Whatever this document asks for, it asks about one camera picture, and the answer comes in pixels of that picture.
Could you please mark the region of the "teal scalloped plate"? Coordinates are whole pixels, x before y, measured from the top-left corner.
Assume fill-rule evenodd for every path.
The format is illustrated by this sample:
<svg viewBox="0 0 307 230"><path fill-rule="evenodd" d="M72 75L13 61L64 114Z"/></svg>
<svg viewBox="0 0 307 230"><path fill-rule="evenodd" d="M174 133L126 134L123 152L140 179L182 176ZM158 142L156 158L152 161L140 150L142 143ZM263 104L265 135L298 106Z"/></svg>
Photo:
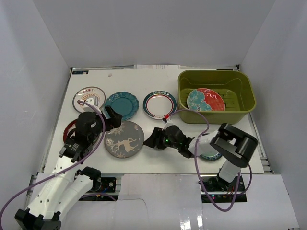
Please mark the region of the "teal scalloped plate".
<svg viewBox="0 0 307 230"><path fill-rule="evenodd" d="M132 93L116 92L106 99L105 106L110 106L117 114L122 115L122 121L126 121L136 115L139 101Z"/></svg>

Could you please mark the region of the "grey deer plate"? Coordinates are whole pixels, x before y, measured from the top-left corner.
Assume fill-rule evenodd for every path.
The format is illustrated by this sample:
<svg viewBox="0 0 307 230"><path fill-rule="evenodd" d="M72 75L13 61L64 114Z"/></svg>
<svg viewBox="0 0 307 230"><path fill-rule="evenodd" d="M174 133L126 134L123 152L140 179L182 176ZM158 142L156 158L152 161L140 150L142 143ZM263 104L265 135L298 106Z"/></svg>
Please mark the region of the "grey deer plate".
<svg viewBox="0 0 307 230"><path fill-rule="evenodd" d="M130 158L143 147L144 132L142 128L131 121L123 121L118 128L105 134L105 148L116 158Z"/></svg>

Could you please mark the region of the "orange sunburst white plate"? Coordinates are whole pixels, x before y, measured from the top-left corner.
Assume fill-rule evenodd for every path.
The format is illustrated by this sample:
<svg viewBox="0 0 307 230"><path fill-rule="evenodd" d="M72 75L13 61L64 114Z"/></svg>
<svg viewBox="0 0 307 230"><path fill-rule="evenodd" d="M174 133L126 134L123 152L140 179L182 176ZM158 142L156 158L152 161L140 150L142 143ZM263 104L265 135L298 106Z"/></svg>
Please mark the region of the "orange sunburst white plate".
<svg viewBox="0 0 307 230"><path fill-rule="evenodd" d="M78 101L84 101L92 106L94 106L96 109L101 110L104 106L104 103L106 101L106 95L105 92L98 88L98 87L85 87L81 90L79 90L72 100L73 108L79 112L82 113L85 110L86 105L82 103L78 103Z"/></svg>

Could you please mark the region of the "white plate teal red rim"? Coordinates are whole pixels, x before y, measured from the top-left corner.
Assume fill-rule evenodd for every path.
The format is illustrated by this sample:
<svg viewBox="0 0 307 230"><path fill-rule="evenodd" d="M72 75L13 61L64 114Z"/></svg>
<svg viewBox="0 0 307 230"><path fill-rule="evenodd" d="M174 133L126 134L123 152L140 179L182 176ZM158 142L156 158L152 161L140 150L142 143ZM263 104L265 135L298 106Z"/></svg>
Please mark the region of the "white plate teal red rim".
<svg viewBox="0 0 307 230"><path fill-rule="evenodd" d="M177 110L177 101L167 91L154 91L146 95L142 107L150 118L159 120Z"/></svg>

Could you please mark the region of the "dark red round plate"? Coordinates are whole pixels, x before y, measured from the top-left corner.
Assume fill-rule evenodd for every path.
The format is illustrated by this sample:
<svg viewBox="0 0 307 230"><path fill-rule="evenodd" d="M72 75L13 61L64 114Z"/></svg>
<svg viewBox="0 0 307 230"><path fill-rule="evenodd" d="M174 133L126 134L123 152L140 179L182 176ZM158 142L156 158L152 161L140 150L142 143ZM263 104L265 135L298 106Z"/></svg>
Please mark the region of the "dark red round plate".
<svg viewBox="0 0 307 230"><path fill-rule="evenodd" d="M93 118L78 118L69 123L63 133L64 144L74 150L93 145L102 132L101 121Z"/></svg>

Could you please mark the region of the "small teal patterned plate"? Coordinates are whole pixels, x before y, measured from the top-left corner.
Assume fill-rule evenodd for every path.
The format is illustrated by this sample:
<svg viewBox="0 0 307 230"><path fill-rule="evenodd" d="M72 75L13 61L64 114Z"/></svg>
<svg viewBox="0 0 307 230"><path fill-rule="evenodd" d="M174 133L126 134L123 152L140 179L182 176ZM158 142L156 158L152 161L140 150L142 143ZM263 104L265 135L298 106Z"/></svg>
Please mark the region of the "small teal patterned plate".
<svg viewBox="0 0 307 230"><path fill-rule="evenodd" d="M200 157L206 161L217 161L222 158L222 155L217 151L210 151L205 154L201 154Z"/></svg>

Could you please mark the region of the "red and teal floral plate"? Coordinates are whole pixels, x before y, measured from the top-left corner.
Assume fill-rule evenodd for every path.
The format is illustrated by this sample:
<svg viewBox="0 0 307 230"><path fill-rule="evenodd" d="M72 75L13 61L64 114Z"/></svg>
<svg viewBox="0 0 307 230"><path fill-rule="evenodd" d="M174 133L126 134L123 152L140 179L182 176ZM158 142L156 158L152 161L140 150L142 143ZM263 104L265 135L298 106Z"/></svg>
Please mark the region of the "red and teal floral plate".
<svg viewBox="0 0 307 230"><path fill-rule="evenodd" d="M224 111L225 103L215 91L207 88L192 90L187 97L188 109L198 112Z"/></svg>

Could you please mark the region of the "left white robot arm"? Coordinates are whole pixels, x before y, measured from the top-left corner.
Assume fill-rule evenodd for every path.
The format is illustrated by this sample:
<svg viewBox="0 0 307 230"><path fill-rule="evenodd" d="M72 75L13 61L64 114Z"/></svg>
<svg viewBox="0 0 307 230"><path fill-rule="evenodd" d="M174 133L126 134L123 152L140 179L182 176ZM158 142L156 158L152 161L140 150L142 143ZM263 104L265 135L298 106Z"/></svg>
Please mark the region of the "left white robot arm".
<svg viewBox="0 0 307 230"><path fill-rule="evenodd" d="M80 169L84 160L99 146L104 132L118 128L122 115L110 106L108 118L94 109L79 114L75 128L66 137L59 158L43 188L26 209L19 209L15 220L23 230L59 230L62 219L88 191L101 187L101 172L91 167Z"/></svg>

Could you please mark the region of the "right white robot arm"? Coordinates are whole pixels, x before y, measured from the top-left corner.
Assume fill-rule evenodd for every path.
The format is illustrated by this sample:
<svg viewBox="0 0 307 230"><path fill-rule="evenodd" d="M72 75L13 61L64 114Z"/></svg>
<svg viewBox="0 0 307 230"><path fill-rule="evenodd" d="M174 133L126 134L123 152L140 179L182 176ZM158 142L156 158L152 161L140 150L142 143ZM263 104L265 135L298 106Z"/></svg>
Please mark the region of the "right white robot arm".
<svg viewBox="0 0 307 230"><path fill-rule="evenodd" d="M222 191L228 191L234 185L234 179L242 168L248 167L249 161L258 145L252 135L223 123L214 132L200 138L188 137L176 125L154 128L144 143L152 149L177 149L185 158L208 156L212 151L223 156L226 161L213 180Z"/></svg>

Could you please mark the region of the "olive green plastic bin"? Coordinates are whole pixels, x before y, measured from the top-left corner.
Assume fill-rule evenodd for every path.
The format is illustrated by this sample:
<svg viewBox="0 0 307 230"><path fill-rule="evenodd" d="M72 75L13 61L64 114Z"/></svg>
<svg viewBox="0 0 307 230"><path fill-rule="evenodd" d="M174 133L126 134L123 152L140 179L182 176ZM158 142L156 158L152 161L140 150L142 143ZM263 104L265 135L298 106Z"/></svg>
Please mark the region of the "olive green plastic bin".
<svg viewBox="0 0 307 230"><path fill-rule="evenodd" d="M217 92L225 103L224 111L200 112L210 124L239 122L256 107L249 78L232 70L186 70L178 77L178 109L187 110L189 93L198 88Z"/></svg>

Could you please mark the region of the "dark label sticker left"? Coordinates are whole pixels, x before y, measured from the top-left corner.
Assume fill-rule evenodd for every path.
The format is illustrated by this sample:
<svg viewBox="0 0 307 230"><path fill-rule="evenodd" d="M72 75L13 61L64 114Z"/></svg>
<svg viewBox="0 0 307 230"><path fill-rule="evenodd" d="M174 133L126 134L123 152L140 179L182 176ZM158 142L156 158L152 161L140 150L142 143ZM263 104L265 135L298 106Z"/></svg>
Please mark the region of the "dark label sticker left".
<svg viewBox="0 0 307 230"><path fill-rule="evenodd" d="M86 75L88 74L89 71L88 70L74 70L72 71L72 75Z"/></svg>

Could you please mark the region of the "white papers at back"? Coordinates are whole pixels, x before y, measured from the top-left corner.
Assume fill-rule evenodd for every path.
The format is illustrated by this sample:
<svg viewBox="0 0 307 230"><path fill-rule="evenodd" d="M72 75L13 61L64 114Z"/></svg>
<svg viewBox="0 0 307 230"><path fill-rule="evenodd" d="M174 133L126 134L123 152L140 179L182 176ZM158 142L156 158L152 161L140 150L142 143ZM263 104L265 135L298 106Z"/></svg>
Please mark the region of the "white papers at back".
<svg viewBox="0 0 307 230"><path fill-rule="evenodd" d="M181 69L180 65L169 64L136 64L134 69Z"/></svg>

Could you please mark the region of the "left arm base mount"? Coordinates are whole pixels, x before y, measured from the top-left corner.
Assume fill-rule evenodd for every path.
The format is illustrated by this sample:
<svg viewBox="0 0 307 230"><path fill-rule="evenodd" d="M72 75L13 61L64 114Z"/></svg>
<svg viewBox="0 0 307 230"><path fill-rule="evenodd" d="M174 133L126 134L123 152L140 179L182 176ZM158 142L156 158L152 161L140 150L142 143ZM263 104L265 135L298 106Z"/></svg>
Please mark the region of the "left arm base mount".
<svg viewBox="0 0 307 230"><path fill-rule="evenodd" d="M93 182L91 190L80 201L116 201L116 177L101 177Z"/></svg>

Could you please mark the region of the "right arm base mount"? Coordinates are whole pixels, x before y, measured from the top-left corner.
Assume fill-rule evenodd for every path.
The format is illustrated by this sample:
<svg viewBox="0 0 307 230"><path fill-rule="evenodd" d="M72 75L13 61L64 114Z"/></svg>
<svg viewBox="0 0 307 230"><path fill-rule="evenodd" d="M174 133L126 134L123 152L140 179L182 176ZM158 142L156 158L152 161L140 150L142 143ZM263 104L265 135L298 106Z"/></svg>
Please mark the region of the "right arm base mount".
<svg viewBox="0 0 307 230"><path fill-rule="evenodd" d="M231 203L235 193L235 186L237 182L237 177L227 185L226 187L221 187L215 177L204 176L202 177L203 184L205 185L208 194L215 203ZM240 195L246 189L242 176L240 176L238 190L235 202L245 203L247 202L246 194Z"/></svg>

